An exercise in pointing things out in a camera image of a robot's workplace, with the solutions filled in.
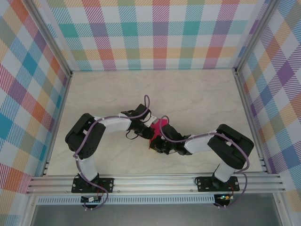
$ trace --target plaid wallpaper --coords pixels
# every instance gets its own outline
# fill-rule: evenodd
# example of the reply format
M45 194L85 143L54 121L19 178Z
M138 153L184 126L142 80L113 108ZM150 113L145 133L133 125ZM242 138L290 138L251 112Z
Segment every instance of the plaid wallpaper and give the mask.
M270 1L271 1L271 0L264 0L264 4L262 5L262 7L261 7L261 9L260 9L260 12L258 13L258 15L257 15L257 17L256 17L256 20L255 20L255 22L254 22L254 24L253 24L253 26L252 26L252 28L251 28L251 30L250 30L250 32L249 32L249 34L248 34L246 40L245 40L245 42L244 42L243 47L241 48L241 50L240 50L240 52L239 52L239 55L238 55L238 57L237 57L237 59L236 59L235 64L234 64L233 67L237 67L237 65L238 65L238 63L239 63L239 61L240 61L240 59L241 59L243 53L245 52L246 47L249 45L249 43L250 43L250 41L251 41L251 38L253 37L253 34L254 34L254 32L256 31L257 26L258 26L258 24L259 24L259 22L260 22L262 16L264 15L265 10L267 9L267 7L268 7Z
M301 222L301 0L282 0L241 73L264 151Z
M67 76L21 0L0 1L0 31L0 226L13 226L43 167Z
M264 0L35 3L70 66L90 71L232 68Z

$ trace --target beige marble floor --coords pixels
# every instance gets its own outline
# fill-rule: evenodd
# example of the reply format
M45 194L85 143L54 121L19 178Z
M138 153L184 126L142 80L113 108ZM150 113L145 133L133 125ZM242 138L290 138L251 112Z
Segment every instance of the beige marble floor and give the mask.
M182 135L209 132L225 123L252 138L231 70L75 73L47 174L77 173L64 138L83 113L109 116L135 109L144 94L150 96L153 114L167 114ZM261 171L255 149L249 159L249 171ZM210 150L192 156L159 154L148 149L148 140L128 140L125 132L104 136L95 153L100 174L213 172L219 162Z

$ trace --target purple cable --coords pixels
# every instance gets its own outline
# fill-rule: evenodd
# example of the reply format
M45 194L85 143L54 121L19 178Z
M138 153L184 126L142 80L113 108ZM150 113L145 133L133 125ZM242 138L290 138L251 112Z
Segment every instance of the purple cable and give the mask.
M248 159L248 156L245 154L245 152L231 139L229 139L228 137L226 137L225 135L223 134L220 134L220 133L205 133L205 134L201 134L201 135L197 135L197 136L194 136L194 137L190 137L190 138L187 138L187 139L184 139L184 140L171 140L169 139L163 132L162 130L162 119L164 118L167 118L167 123L169 124L169 117L167 115L164 115L162 116L161 120L160 120L160 123L159 123L159 127L160 127L160 132L162 134L162 136L164 137L165 140L169 141L169 142L173 142L173 143L181 143L181 142L185 142L185 141L188 141L188 140L193 140L195 138L199 138L199 137L206 137L206 136L211 136L211 135L217 135L219 137L222 137L224 138L225 140L229 141L232 145L234 145L240 152L241 154L244 156L244 158L246 159L246 167L235 172L234 174L243 174L246 178L246 183L245 183L245 187L241 193L241 195L239 196L238 199L236 199L233 203L231 203L230 205L228 205L228 207L230 206L233 206L234 204L236 204L238 202L238 200L240 200L240 198L244 195L244 193L246 192L246 187L247 187L247 184L248 184L248 179L247 179L247 176L245 173L243 173L243 171L247 170L249 167L250 167L250 161Z
M112 118L121 118L121 119L136 119L136 118L139 118L139 117L143 116L145 113L147 113L147 111L148 111L148 109L149 109L149 107L150 107L150 104L151 104L150 97L149 97L148 95L144 95L144 105L145 105L145 106L146 106L146 99L148 100L147 107L146 107L145 111L144 111L142 114L140 114L140 115L132 116L132 117L113 115L113 116L107 116L107 117L104 117L104 118L100 118L100 119L96 120L95 122L93 122L92 125L90 126L89 130L87 131L87 134L85 135L85 138L84 138L83 142L81 143L81 145L79 146L79 148L77 149L77 151L74 153L73 157L76 159L76 166L77 166L77 169L79 170L80 176L81 176L86 182L88 182L89 184L91 184L92 186L95 186L95 187L97 187L97 188L103 190L103 191L106 193L106 198L105 198L105 200L104 200L102 203L100 203L99 205L97 205L96 207L94 207L94 208L90 208L90 209L89 209L89 208L86 207L86 204L84 203L84 207L86 208L86 210L95 210L95 209L98 209L98 208L102 207L102 206L105 204L105 202L108 201L109 193L108 193L108 191L107 191L105 188L103 188L103 187L101 187L101 186L99 186L99 185L96 185L96 184L92 183L91 181L89 181L89 180L85 177L85 175L81 172L81 169L80 169L80 167L79 167L79 161L78 161L78 159L79 159L78 153L81 151L81 149L82 149L83 146L85 145L85 142L86 142L86 140L87 140L87 138L88 138L88 136L89 136L89 134L90 134L92 128L93 128L98 122L100 122L100 121L102 121L102 120L105 120L105 119L112 119Z

